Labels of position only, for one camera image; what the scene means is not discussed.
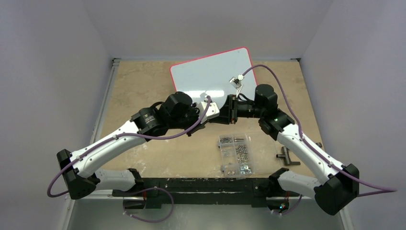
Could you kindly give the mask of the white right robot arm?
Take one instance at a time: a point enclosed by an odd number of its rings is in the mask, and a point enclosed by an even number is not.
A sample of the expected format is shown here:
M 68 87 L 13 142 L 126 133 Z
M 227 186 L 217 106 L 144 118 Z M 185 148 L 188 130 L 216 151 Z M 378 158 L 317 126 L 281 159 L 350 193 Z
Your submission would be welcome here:
M 313 198 L 325 213 L 337 214 L 359 195 L 358 168 L 334 159 L 307 139 L 299 130 L 299 123 L 279 109 L 277 101 L 274 88 L 260 84 L 255 88 L 253 100 L 239 101 L 230 94 L 222 108 L 211 102 L 205 118 L 227 125 L 239 117 L 257 118 L 265 134 L 291 150 L 314 174 L 309 177 L 280 169 L 270 176 L 270 191 L 275 195 L 292 191 Z

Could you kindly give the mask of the pink framed whiteboard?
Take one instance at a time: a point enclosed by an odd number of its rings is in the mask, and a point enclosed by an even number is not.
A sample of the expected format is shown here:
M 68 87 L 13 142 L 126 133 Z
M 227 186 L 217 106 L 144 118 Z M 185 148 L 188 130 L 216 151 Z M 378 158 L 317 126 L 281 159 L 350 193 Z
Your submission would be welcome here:
M 202 102 L 209 95 L 221 108 L 227 96 L 237 92 L 230 79 L 250 67 L 249 50 L 239 47 L 174 64 L 170 67 L 170 74 L 175 91 L 189 95 L 194 103 Z

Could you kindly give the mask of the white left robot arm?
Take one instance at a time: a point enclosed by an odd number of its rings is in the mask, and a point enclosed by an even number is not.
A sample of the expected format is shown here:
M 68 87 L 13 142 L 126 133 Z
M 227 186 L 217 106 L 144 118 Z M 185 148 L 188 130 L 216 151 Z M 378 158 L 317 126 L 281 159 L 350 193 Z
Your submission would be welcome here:
M 121 127 L 95 143 L 70 152 L 66 149 L 57 154 L 60 172 L 47 189 L 49 197 L 52 186 L 63 177 L 71 199 L 81 199 L 97 190 L 118 190 L 137 196 L 144 182 L 136 169 L 123 171 L 103 170 L 102 166 L 120 154 L 150 140 L 167 140 L 191 135 L 204 125 L 209 116 L 217 114 L 215 102 L 207 96 L 203 102 L 193 103 L 183 92 L 171 94 L 166 101 L 157 102 L 139 110 Z

